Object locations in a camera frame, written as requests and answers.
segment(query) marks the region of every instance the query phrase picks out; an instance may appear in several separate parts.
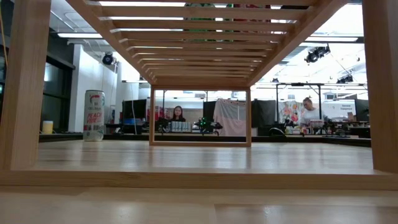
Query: white wall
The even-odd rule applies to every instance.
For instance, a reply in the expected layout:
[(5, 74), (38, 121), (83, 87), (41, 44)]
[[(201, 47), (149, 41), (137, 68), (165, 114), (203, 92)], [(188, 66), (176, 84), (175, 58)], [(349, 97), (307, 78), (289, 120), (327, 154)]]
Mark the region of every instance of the white wall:
[(122, 112), (122, 102), (126, 100), (139, 99), (138, 83), (123, 83), (122, 81), (139, 80), (139, 72), (130, 65), (124, 58), (118, 57), (118, 80), (116, 90), (116, 110), (115, 123), (119, 123), (120, 112)]
[(82, 45), (75, 45), (70, 99), (69, 131), (82, 132), (86, 90), (105, 93), (105, 122), (111, 116), (111, 105), (116, 103), (116, 79), (114, 71), (88, 55)]

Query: window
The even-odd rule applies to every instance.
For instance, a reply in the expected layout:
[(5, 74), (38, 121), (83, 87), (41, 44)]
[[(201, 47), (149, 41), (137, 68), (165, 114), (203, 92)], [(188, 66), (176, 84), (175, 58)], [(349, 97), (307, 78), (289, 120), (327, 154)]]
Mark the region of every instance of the window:
[(71, 82), (71, 71), (45, 64), (41, 123), (53, 121), (56, 132), (68, 131)]

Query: fluorescent light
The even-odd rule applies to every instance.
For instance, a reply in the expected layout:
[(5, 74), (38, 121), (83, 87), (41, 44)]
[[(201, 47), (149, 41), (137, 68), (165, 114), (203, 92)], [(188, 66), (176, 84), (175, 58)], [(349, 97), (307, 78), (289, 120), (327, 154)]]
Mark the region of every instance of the fluorescent light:
[(300, 44), (300, 47), (326, 47), (327, 44), (324, 43), (311, 43), (311, 42), (304, 42)]
[(126, 83), (148, 83), (148, 81), (145, 81), (145, 80), (134, 80), (134, 81), (123, 80), (122, 82), (126, 82)]
[(131, 17), (131, 16), (110, 16), (112, 20), (184, 20), (182, 17)]
[(358, 40), (357, 37), (315, 37), (311, 36), (307, 38), (305, 41), (311, 42), (356, 42)]
[(94, 33), (58, 33), (58, 36), (62, 38), (102, 39), (101, 34), (94, 34)]
[(184, 7), (184, 2), (109, 2), (100, 1), (102, 6), (169, 6), (169, 7)]

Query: woman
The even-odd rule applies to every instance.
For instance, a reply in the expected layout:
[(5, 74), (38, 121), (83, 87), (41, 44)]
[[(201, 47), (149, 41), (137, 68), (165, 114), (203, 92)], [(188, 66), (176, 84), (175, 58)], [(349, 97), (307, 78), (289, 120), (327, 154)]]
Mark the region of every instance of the woman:
[[(303, 106), (305, 108), (305, 112), (301, 117), (301, 124), (309, 125), (311, 120), (319, 120), (319, 109), (313, 107), (312, 100), (310, 98), (307, 97), (303, 100)], [(324, 121), (328, 119), (323, 112), (322, 119)]]
[(182, 107), (181, 106), (176, 106), (174, 108), (172, 121), (185, 122), (185, 118), (182, 116)]

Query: cable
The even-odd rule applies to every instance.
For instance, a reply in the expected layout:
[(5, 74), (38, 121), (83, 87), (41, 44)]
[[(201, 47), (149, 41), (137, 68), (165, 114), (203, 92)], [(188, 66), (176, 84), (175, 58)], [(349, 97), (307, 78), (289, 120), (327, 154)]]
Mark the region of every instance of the cable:
[(132, 86), (130, 85), (130, 90), (131, 90), (131, 109), (132, 109), (132, 117), (134, 118), (134, 131), (137, 134), (137, 124), (136, 124), (136, 114), (134, 112), (134, 100), (133, 100), (133, 92), (132, 92)]
[(339, 62), (331, 53), (330, 53), (330, 56), (331, 56), (333, 59), (335, 59), (335, 61), (340, 65), (341, 68), (344, 69), (344, 71), (346, 71), (346, 73), (347, 73), (348, 75), (350, 75), (350, 72), (347, 71), (347, 69), (346, 69), (342, 64), (340, 64), (340, 62)]
[(3, 51), (4, 51), (4, 58), (6, 59), (6, 67), (8, 67), (6, 38), (4, 37), (4, 27), (3, 27), (3, 24), (2, 24), (1, 4), (0, 4), (0, 24), (1, 24), (2, 48), (3, 48)]
[[(114, 75), (116, 75), (116, 79), (118, 79), (118, 74), (116, 74), (116, 68), (117, 68), (117, 63), (114, 65), (113, 73), (114, 73)], [(112, 96), (113, 96), (113, 86), (114, 86), (114, 78), (113, 78), (113, 82), (112, 82), (111, 98), (109, 100), (109, 111), (108, 111), (108, 115), (106, 117), (106, 122), (109, 122), (109, 117), (111, 116), (111, 112), (112, 112), (111, 104), (112, 104)]]

